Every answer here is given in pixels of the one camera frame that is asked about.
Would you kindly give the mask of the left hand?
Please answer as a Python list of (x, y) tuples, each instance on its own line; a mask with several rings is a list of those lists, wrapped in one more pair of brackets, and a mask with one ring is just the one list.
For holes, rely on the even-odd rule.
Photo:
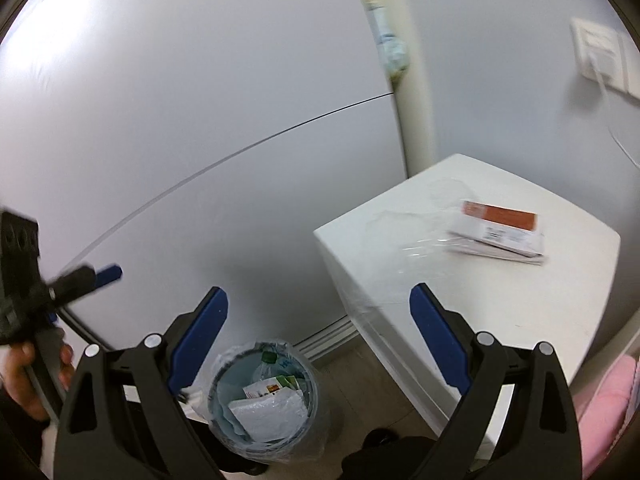
[[(49, 418), (49, 415), (27, 371), (32, 362), (34, 362), (35, 356), (35, 348), (30, 342), (12, 344), (4, 359), (2, 377), (4, 388), (9, 393), (9, 396), (31, 418), (38, 420), (38, 422), (43, 422)], [(65, 391), (70, 388), (75, 374), (73, 357), (72, 347), (63, 342), (60, 351), (60, 374), (58, 374), (58, 380)]]

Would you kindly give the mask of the black left sleeve forearm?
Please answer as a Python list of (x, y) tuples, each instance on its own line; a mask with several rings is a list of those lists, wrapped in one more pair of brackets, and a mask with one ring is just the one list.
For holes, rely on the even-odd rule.
[(35, 420), (1, 388), (1, 480), (47, 480), (40, 469), (42, 434), (50, 418)]

